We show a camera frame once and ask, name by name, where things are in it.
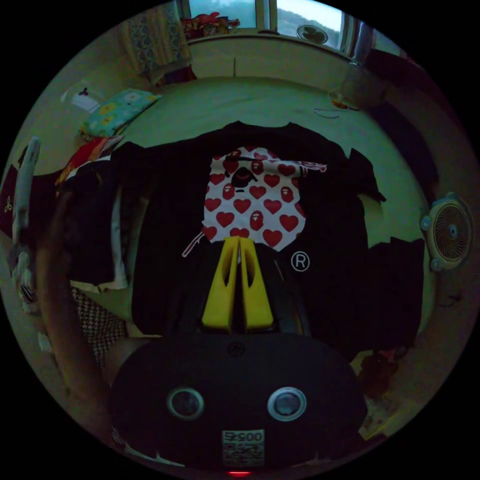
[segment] houndstooth fabric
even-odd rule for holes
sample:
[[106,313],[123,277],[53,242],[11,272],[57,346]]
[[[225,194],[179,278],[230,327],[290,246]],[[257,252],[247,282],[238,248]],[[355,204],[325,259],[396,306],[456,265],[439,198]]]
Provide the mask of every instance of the houndstooth fabric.
[[81,290],[72,287],[80,326],[98,367],[103,367],[105,353],[118,340],[127,337],[125,322],[88,298]]

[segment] patterned curtain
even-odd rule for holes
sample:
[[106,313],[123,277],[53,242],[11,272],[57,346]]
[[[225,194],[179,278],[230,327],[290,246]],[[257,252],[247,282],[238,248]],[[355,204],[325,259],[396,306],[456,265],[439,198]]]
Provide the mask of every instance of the patterned curtain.
[[139,13],[119,29],[134,71],[151,80],[159,69],[164,74],[184,67],[191,58],[176,1]]

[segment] black t-shirt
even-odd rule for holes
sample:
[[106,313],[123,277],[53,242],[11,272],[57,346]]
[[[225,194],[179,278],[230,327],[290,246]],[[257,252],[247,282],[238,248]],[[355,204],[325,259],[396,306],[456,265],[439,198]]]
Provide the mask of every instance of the black t-shirt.
[[358,194],[381,202],[372,164],[299,125],[235,122],[197,138],[113,153],[124,172],[160,180],[137,251],[133,321],[162,334],[177,272],[196,245],[249,236],[291,266],[312,334],[347,358],[358,351],[368,239]]

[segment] red cloth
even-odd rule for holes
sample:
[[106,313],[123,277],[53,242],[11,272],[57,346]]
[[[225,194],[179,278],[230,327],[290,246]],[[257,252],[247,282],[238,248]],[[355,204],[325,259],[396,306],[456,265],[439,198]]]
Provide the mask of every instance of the red cloth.
[[96,158],[92,158],[94,150],[97,147],[101,148],[102,145],[107,142],[107,140],[108,138],[95,138],[94,140],[88,142],[86,145],[81,146],[66,164],[65,168],[61,171],[61,174],[56,180],[55,185],[59,186],[67,179],[71,171],[77,169],[78,167],[81,167],[83,164],[86,164],[89,160],[96,160]]

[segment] small fan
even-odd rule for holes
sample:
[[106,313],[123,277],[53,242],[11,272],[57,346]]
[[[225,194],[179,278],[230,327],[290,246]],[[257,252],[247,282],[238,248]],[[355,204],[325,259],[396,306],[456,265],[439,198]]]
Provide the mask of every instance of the small fan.
[[296,34],[299,39],[308,40],[317,45],[325,44],[329,40],[326,32],[314,25],[301,25],[296,29]]
[[473,243],[473,218],[467,205],[453,192],[432,204],[420,228],[425,232],[434,272],[454,269],[467,258]]

